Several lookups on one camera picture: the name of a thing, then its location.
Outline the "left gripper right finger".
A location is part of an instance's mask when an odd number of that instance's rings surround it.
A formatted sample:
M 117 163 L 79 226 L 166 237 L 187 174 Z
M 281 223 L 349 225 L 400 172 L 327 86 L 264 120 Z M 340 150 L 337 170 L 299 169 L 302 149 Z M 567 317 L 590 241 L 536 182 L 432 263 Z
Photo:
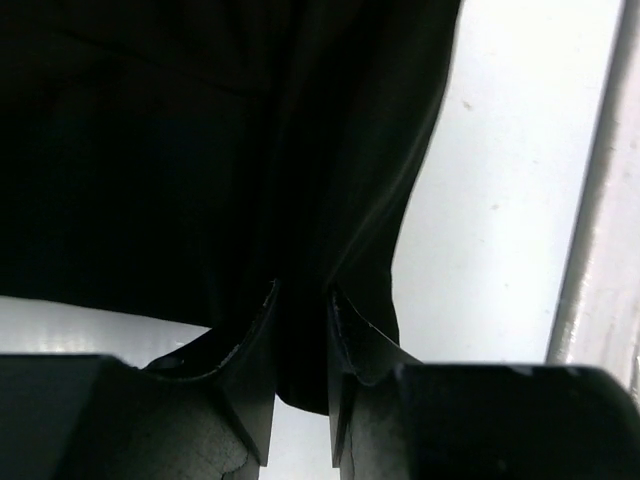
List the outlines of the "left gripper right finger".
M 337 468 L 358 389 L 377 385 L 400 364 L 421 361 L 363 318 L 338 287 L 328 298 L 326 327 L 331 455 Z

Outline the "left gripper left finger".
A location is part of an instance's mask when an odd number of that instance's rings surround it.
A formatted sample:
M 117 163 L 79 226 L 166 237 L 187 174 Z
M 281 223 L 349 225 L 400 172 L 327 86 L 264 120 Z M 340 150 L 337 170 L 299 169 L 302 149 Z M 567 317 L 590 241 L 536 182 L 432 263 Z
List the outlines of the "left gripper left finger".
M 245 318 L 220 323 L 144 367 L 202 388 L 260 466 L 267 464 L 276 393 L 274 318 L 280 282 L 266 283 Z

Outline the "black t shirt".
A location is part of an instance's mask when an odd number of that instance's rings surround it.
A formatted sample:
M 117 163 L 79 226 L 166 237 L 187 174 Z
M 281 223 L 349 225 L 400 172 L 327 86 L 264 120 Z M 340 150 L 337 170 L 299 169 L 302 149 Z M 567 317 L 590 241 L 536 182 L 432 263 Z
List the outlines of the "black t shirt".
M 328 410 L 326 303 L 399 336 L 391 264 L 457 1 L 5 1 L 1 292 L 244 333 Z

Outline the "aluminium table rail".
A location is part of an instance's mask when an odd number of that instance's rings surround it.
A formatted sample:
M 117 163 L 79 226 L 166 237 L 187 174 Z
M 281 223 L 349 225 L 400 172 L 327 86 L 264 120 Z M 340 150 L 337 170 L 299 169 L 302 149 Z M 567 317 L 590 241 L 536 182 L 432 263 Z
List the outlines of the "aluminium table rail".
M 623 4 L 547 358 L 627 378 L 639 354 L 639 4 Z

